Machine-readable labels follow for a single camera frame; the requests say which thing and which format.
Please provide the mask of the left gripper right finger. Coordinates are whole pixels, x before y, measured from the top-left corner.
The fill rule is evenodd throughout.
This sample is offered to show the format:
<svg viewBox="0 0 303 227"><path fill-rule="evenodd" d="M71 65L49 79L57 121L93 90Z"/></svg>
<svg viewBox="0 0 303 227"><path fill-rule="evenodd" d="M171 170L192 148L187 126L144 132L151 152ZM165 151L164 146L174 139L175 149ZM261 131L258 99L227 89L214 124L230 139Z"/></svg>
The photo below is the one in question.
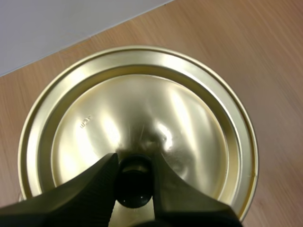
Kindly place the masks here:
<svg viewBox="0 0 303 227"><path fill-rule="evenodd" d="M150 155L154 220L149 227L241 227L233 209L180 178L161 153Z"/></svg>

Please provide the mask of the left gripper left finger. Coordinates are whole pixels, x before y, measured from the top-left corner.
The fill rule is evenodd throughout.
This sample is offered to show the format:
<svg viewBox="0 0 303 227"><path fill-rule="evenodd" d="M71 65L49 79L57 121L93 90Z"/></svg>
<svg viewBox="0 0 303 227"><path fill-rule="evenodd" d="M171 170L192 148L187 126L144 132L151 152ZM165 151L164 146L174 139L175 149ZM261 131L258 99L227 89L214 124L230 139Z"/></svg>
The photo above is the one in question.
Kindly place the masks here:
<svg viewBox="0 0 303 227"><path fill-rule="evenodd" d="M115 205L116 153L72 180L0 210L2 227L107 227Z"/></svg>

